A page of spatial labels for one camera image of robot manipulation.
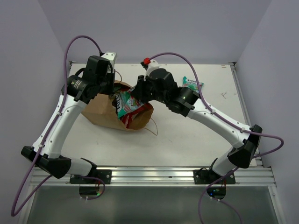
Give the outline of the teal red Fox's candy bag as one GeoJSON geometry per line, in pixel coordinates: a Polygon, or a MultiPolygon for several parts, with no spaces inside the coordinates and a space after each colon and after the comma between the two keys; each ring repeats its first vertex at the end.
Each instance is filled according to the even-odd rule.
{"type": "Polygon", "coordinates": [[[139,100],[136,100],[130,95],[131,90],[132,88],[127,91],[118,92],[118,96],[116,97],[117,99],[116,113],[119,119],[123,115],[129,112],[133,112],[144,105],[144,103],[142,103],[139,100]]]}

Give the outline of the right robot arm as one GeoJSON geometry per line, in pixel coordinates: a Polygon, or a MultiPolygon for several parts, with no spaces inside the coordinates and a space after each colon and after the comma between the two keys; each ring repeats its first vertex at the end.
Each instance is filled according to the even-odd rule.
{"type": "Polygon", "coordinates": [[[248,168],[258,148],[261,133],[258,125],[248,126],[226,116],[224,122],[216,116],[216,110],[209,110],[200,95],[188,87],[179,87],[170,72],[156,69],[148,76],[141,75],[137,79],[131,95],[142,103],[152,100],[165,104],[172,112],[191,118],[207,126],[231,144],[231,148],[220,158],[216,158],[209,168],[195,170],[196,184],[220,183],[225,175],[235,168],[248,168]]]}

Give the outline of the brown white chips bag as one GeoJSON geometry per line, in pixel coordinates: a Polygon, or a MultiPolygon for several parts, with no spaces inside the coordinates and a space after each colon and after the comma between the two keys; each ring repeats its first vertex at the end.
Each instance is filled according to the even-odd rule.
{"type": "Polygon", "coordinates": [[[116,99],[117,96],[118,96],[118,93],[115,93],[115,94],[109,96],[111,104],[114,108],[116,108],[116,106],[117,106],[117,99],[116,99]]]}

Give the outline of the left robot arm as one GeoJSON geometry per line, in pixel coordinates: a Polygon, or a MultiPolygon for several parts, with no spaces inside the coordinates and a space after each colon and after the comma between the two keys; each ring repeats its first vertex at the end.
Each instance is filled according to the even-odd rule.
{"type": "Polygon", "coordinates": [[[23,147],[22,156],[57,179],[74,175],[92,183],[99,178],[93,162],[62,156],[61,151],[74,122],[89,102],[99,93],[113,93],[116,58],[114,52],[90,56],[85,68],[67,78],[47,126],[32,146],[23,147]]]}

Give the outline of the red cassava chips bag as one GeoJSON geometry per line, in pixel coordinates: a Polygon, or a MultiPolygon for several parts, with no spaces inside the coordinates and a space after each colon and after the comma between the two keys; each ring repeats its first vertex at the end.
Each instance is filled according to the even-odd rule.
{"type": "Polygon", "coordinates": [[[133,112],[129,112],[122,117],[120,117],[120,121],[125,125],[127,129],[134,129],[138,126],[138,123],[140,122],[139,114],[141,113],[141,110],[135,110],[133,112]]]}

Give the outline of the brown paper bag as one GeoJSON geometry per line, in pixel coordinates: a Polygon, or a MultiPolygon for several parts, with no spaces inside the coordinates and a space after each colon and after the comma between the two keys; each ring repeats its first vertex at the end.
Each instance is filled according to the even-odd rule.
{"type": "Polygon", "coordinates": [[[145,103],[134,111],[128,112],[122,116],[118,113],[126,103],[125,99],[131,86],[122,80],[115,80],[114,94],[98,94],[86,108],[82,115],[93,125],[108,127],[112,129],[135,132],[142,129],[149,130],[146,125],[153,121],[153,106],[145,103]]]}

